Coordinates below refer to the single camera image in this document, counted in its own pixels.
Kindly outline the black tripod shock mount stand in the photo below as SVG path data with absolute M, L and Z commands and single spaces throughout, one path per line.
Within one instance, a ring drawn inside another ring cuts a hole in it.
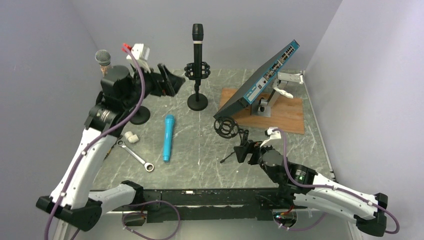
M 237 121 L 232 117 L 218 117 L 214 121 L 213 128 L 215 132 L 224 139 L 232 139 L 239 136 L 240 144 L 237 146 L 244 145 L 249 141 L 249 130 L 241 128 Z M 224 163 L 226 159 L 231 157 L 233 154 L 235 154 L 234 151 L 223 158 L 220 163 Z

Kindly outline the blue microphone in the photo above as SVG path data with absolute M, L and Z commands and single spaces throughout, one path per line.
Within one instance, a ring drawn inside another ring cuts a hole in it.
M 163 142 L 163 152 L 162 152 L 162 158 L 165 163 L 168 163 L 171 158 L 174 124 L 175 124 L 175 117 L 172 114 L 166 115 L 164 120 L 165 128 L 164 128 L 164 142 Z

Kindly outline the black microphone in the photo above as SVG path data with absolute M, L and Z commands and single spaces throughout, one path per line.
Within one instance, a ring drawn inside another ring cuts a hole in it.
M 201 23 L 192 26 L 193 40 L 193 71 L 194 77 L 200 79 L 202 76 L 202 54 L 203 54 L 204 27 Z

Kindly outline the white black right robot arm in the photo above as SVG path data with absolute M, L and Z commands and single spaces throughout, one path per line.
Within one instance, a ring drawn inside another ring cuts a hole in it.
M 248 164 L 259 165 L 271 181 L 278 184 L 275 200 L 280 207 L 292 205 L 317 209 L 345 219 L 361 232 L 374 237 L 387 233 L 384 212 L 388 205 L 387 195 L 348 188 L 309 167 L 289 162 L 272 146 L 260 144 L 248 140 L 233 149 L 239 163 L 251 155 Z

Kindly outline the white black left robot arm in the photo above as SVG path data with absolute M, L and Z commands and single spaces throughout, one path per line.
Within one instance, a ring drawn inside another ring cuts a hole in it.
M 87 232 L 107 212 L 122 206 L 137 210 L 143 205 L 144 189 L 132 181 L 104 191 L 92 191 L 92 186 L 140 97 L 173 97 L 184 84 L 185 79 L 172 74 L 165 65 L 158 64 L 158 69 L 131 73 L 126 66 L 116 65 L 106 71 L 71 164 L 54 191 L 37 200 L 37 208 Z

